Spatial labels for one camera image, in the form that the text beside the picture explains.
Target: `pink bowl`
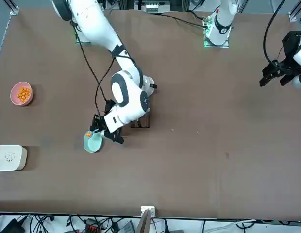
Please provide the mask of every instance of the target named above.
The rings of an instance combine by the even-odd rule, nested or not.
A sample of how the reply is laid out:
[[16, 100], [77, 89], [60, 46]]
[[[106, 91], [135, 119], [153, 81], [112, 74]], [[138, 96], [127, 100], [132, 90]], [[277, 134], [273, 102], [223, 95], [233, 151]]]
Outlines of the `pink bowl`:
[[[20, 92], [20, 88], [25, 87], [31, 90], [30, 97], [22, 103], [21, 100], [17, 97], [17, 94]], [[17, 106], [26, 106], [28, 105], [33, 99], [33, 90], [29, 83], [27, 82], [18, 82], [14, 87], [11, 89], [10, 92], [10, 100], [14, 105]]]

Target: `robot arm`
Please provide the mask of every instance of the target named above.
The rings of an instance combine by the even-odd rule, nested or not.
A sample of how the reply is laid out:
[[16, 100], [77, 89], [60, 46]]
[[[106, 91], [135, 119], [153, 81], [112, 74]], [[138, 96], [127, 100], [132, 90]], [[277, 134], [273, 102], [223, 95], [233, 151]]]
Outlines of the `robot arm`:
[[118, 129], [150, 110], [148, 96], [157, 86], [152, 78], [143, 76], [96, 0], [53, 0], [53, 6], [63, 20], [73, 20], [78, 24], [80, 33], [92, 44], [107, 48], [119, 63], [122, 70], [111, 78], [116, 103], [109, 102], [109, 106], [105, 107], [105, 116], [95, 116], [90, 128], [98, 129], [105, 137], [122, 143], [121, 137], [117, 139]]
[[211, 26], [206, 37], [214, 45], [223, 45], [232, 29], [232, 22], [238, 6], [235, 0], [221, 0], [221, 5], [211, 14]]

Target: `orange snack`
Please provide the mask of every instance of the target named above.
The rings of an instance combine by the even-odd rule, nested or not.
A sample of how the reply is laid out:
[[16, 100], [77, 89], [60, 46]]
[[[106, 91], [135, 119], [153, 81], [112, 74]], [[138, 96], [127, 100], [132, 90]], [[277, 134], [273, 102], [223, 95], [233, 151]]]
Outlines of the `orange snack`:
[[31, 90], [26, 87], [20, 88], [19, 93], [17, 94], [17, 97], [20, 99], [21, 103], [24, 103], [25, 101], [28, 100], [28, 98], [31, 95]]

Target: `table surface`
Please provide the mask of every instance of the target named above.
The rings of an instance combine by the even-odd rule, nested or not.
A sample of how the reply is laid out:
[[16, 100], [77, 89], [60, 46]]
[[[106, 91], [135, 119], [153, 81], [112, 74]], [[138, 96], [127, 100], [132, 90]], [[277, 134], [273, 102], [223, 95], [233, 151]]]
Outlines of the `table surface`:
[[[23, 145], [29, 155], [23, 171], [0, 172], [0, 210], [138, 216], [153, 205], [157, 216], [301, 220], [301, 90], [278, 80], [259, 87], [271, 15], [236, 15], [229, 49], [203, 48], [200, 28], [168, 17], [106, 15], [158, 84], [151, 128], [127, 127], [123, 145], [85, 152], [96, 83], [72, 27], [52, 9], [21, 9], [0, 56], [0, 144]], [[292, 29], [287, 15], [276, 17], [272, 59]], [[101, 77], [109, 52], [85, 52]], [[102, 85], [110, 98], [119, 69]], [[28, 107], [10, 102], [19, 81], [33, 85]], [[103, 109], [100, 95], [98, 102]]]

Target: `teal bowl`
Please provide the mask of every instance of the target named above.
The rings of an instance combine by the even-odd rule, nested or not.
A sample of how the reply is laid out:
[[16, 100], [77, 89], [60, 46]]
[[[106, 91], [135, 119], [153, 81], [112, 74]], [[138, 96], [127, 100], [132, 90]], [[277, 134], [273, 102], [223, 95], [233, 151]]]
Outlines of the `teal bowl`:
[[89, 153], [97, 152], [102, 146], [102, 136], [100, 132], [87, 131], [84, 135], [84, 149]]

